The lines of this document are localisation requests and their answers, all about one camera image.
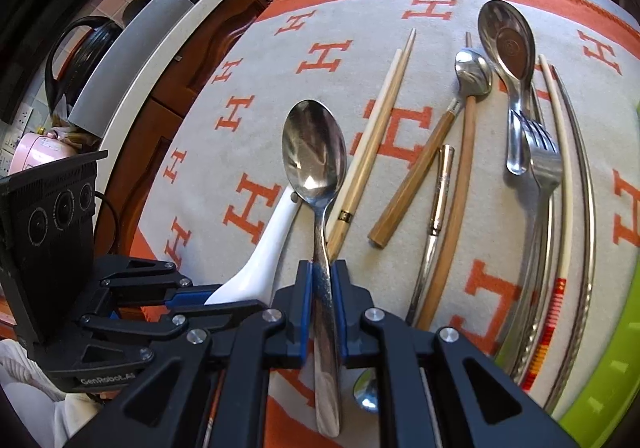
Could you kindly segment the white ceramic spoon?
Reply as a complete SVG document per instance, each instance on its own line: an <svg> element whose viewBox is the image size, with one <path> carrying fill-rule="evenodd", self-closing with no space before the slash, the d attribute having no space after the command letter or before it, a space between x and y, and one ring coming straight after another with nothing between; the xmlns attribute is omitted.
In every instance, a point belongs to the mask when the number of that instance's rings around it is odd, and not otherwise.
<svg viewBox="0 0 640 448"><path fill-rule="evenodd" d="M250 258L239 272L209 295L205 305L247 300L270 304L280 256L298 210L299 198L288 185Z"/></svg>

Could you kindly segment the light bamboo chopstick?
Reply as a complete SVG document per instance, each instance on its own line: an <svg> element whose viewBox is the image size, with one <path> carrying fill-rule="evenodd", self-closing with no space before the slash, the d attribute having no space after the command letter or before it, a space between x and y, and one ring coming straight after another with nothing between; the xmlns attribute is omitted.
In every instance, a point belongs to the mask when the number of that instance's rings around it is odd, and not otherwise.
<svg viewBox="0 0 640 448"><path fill-rule="evenodd" d="M390 83L392 83L394 73L397 69L401 57L401 53L401 49L396 50L392 60L392 64L390 64L390 69L387 70L387 74L381 86L381 90L380 92L378 92L378 97L376 97L375 102L371 104L371 111L369 112L367 125L360 135L357 147L355 148L354 156L352 157L352 162L349 164L346 173L345 181L334 201L334 205L332 207L328 221L326 222L326 239L329 239L329 237L331 236L333 228L342 211L342 205L345 202L350 187L352 186L352 182L354 182L357 170L360 166L360 162L369 144L371 134L373 133L376 120L378 120L378 115L380 114L380 111L382 109L384 98L388 92L388 89L390 88Z"/></svg>
<svg viewBox="0 0 640 448"><path fill-rule="evenodd" d="M390 88L384 98L382 109L378 115L378 120L376 120L369 144L360 162L354 182L352 182L352 186L350 187L345 202L342 205L340 216L337 219L331 236L326 241L326 253L328 253L330 262L337 259L337 255L340 253L342 246L344 245L346 235L349 231L349 226L354 220L363 190L366 188L376 154L378 153L378 146L380 146L386 131L388 120L390 120L390 114L392 113L397 100L401 82L404 78L408 60L413 49L414 41L416 41L416 28L411 29L407 42L401 50L402 53L397 69L394 73L392 83L390 83Z"/></svg>

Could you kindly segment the steel teaspoon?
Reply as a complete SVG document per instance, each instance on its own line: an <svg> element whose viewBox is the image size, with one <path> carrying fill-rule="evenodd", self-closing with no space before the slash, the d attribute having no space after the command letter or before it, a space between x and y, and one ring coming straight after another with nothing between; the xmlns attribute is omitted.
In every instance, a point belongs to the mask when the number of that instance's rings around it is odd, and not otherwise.
<svg viewBox="0 0 640 448"><path fill-rule="evenodd" d="M342 405L326 213L344 182L347 157L343 133L326 106L303 100L290 109L282 130L282 160L288 182L314 213L314 405L318 432L335 438L341 433Z"/></svg>

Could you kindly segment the gold metal pen-like utensil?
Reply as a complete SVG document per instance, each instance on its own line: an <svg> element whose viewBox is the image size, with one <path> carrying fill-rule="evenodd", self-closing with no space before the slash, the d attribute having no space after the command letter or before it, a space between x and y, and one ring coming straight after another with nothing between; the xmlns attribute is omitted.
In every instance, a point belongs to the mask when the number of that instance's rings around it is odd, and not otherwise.
<svg viewBox="0 0 640 448"><path fill-rule="evenodd" d="M420 310L422 309L426 294L427 281L430 279L430 272L437 250L439 234L442 231L453 163L454 147L449 144L442 145L442 147L438 149L436 186L432 201L431 216L427 226L425 248L406 316L406 323L412 327L416 327L418 323Z"/></svg>

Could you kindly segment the steel fork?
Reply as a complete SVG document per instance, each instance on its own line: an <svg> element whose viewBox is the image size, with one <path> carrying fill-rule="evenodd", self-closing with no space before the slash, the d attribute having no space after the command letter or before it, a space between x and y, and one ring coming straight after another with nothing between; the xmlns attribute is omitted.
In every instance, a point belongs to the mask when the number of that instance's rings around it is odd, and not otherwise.
<svg viewBox="0 0 640 448"><path fill-rule="evenodd" d="M520 118L529 156L529 172L537 185L532 242L528 246L526 272L512 321L495 362L515 383L522 383L541 329L550 277L552 241L552 197L560 186L563 161L553 138L538 122Z"/></svg>

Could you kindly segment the wooden-handled steel spoon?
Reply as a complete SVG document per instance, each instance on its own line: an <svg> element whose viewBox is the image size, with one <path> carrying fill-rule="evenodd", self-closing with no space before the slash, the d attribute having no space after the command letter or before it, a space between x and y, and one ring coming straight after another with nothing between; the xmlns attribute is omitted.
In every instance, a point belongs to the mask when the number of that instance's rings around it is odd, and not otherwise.
<svg viewBox="0 0 640 448"><path fill-rule="evenodd" d="M368 238L378 248L385 248L416 197L437 150L465 102L471 97L487 96L492 88L492 72L486 58L472 48L462 48L454 57L454 71L459 83L458 94L438 120L418 159L410 168L385 210L371 228Z"/></svg>

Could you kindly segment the large steel serving spoon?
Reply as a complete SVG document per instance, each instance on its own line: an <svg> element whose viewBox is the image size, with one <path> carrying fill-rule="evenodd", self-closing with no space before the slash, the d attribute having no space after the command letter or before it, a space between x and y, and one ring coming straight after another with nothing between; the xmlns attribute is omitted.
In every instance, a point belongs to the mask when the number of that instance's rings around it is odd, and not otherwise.
<svg viewBox="0 0 640 448"><path fill-rule="evenodd" d="M528 169L520 116L527 116L535 69L535 39L525 17L503 0L489 0L477 19L480 42L506 86L506 171L515 176Z"/></svg>

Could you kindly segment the lime green plastic tray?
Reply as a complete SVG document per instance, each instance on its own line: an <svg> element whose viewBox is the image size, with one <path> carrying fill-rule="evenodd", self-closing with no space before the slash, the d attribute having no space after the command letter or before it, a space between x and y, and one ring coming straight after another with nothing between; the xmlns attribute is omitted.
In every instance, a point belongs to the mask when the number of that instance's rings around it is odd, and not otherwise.
<svg viewBox="0 0 640 448"><path fill-rule="evenodd" d="M601 447L639 395L639 115L633 101L576 101L591 168L596 266L586 329L555 414Z"/></svg>

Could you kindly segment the pink kettle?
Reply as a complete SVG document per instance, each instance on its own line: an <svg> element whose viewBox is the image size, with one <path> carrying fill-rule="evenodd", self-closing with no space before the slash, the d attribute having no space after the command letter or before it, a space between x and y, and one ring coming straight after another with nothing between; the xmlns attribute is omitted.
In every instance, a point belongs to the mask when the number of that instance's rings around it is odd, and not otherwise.
<svg viewBox="0 0 640 448"><path fill-rule="evenodd" d="M76 155L77 150L64 143L57 130L49 130L42 134L26 133L16 146L9 174Z"/></svg>

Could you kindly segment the orange grey H-pattern cloth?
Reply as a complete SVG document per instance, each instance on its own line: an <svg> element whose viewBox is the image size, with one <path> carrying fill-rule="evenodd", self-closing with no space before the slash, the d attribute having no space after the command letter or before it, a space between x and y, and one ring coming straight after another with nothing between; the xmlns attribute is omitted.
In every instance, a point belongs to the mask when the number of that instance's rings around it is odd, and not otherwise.
<svg viewBox="0 0 640 448"><path fill-rule="evenodd" d="M454 54L489 0L277 0L207 80L169 145L131 254L173 261L194 285L224 283L255 250L285 190L283 120L299 100L329 107L352 156L371 104L412 28L416 41L378 156L340 259L373 301L400 318L427 235L436 164L386 246L368 234L457 92ZM596 1L507 0L526 18L576 101L639 104L639 25ZM506 91L478 103L473 170L456 254L431 330L460 328L497 354L521 267L537 186L506 162ZM343 372L341 436L316 431L312 346L300 371L271 373L265 447L378 447L378 421L358 410Z"/></svg>

